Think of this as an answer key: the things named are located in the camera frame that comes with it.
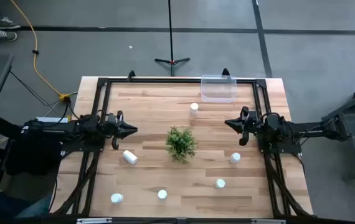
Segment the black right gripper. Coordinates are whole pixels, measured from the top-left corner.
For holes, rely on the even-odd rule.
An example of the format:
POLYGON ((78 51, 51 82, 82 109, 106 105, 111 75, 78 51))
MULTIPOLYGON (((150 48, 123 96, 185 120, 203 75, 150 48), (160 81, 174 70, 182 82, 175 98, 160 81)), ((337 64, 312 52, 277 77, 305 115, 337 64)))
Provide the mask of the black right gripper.
POLYGON ((258 131, 260 120, 256 111, 249 111, 249 108, 247 106, 243 106, 238 118, 227 119, 224 121, 224 123, 236 125, 244 123, 244 125, 235 126, 233 130, 237 134, 241 135, 241 138, 239 139, 239 144, 241 146, 245 146, 249 141, 249 134, 254 134, 258 131))

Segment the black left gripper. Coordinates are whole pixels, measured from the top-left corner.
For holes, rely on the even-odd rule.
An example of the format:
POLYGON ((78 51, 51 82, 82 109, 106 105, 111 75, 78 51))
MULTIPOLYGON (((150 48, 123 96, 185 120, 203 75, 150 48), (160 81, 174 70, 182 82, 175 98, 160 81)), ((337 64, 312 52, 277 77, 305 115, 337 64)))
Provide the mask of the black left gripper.
POLYGON ((119 139, 124 139, 138 131, 138 128, 125 122, 122 110, 117 114, 109 113, 104 122, 104 135, 106 138, 112 138, 112 148, 118 149, 119 139))

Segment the clear plastic basket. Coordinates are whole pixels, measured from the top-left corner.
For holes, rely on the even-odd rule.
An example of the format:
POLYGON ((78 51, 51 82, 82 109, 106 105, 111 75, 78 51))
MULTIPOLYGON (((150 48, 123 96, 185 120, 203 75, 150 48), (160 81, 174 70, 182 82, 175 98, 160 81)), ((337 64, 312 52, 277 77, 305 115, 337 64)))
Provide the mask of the clear plastic basket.
POLYGON ((237 99, 237 79, 230 75, 201 76, 201 99, 208 103, 232 103, 237 99))

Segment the green plant in white pot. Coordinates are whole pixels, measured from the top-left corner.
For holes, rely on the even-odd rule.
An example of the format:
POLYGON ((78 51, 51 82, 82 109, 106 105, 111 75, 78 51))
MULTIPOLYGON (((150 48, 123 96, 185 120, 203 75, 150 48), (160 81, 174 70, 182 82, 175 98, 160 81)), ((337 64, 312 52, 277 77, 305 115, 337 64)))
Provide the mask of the green plant in white pot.
POLYGON ((187 164, 196 155, 197 141, 190 129, 173 126, 168 131, 166 147, 174 162, 187 164))

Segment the white paper sheet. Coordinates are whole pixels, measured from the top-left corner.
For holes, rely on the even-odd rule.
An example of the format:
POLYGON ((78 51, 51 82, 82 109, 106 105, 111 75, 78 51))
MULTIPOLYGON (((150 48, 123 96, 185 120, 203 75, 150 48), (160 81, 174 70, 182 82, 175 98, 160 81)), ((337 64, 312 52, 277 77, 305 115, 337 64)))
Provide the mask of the white paper sheet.
POLYGON ((40 122, 44 123, 68 123, 68 118, 56 118, 56 117, 36 117, 40 122))

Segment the black tripod stand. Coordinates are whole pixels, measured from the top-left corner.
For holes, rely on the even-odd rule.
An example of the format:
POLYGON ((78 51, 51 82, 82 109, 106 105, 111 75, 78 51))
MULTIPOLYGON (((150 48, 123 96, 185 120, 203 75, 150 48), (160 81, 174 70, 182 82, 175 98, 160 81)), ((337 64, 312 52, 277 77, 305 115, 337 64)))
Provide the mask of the black tripod stand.
POLYGON ((181 58, 181 59, 174 59, 174 49, 173 49, 173 28, 172 28, 172 16, 171 16, 171 0, 168 0, 168 24, 169 24, 169 46, 170 46, 170 59, 169 60, 165 60, 165 59, 161 59, 161 58, 155 58, 154 61, 156 63, 165 63, 169 65, 169 69, 170 69, 170 75, 172 77, 175 76, 175 68, 176 65, 178 65, 179 63, 183 63, 183 62, 189 62, 190 58, 186 57, 186 58, 181 58))

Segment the person's shoe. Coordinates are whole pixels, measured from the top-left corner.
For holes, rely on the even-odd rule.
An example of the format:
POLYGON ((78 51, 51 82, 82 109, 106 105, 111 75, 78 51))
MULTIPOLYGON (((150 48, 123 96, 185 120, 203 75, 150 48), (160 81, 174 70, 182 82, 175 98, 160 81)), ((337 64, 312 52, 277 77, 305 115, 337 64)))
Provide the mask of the person's shoe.
POLYGON ((10 20, 10 18, 3 16, 0 17, 0 29, 18 29, 21 26, 14 21, 10 20))
POLYGON ((0 40, 15 41, 16 39, 17 34, 15 32, 0 30, 0 40))

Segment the white metal bracket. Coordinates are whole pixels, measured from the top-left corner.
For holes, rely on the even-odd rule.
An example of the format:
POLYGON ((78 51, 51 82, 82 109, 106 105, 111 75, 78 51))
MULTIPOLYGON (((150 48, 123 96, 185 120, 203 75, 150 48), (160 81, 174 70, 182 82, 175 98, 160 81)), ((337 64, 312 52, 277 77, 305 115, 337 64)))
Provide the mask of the white metal bracket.
POLYGON ((277 220, 277 219, 251 219, 250 224, 286 224, 286 220, 277 220))
POLYGON ((105 218, 79 218, 76 224, 107 224, 112 223, 113 219, 110 217, 105 218))

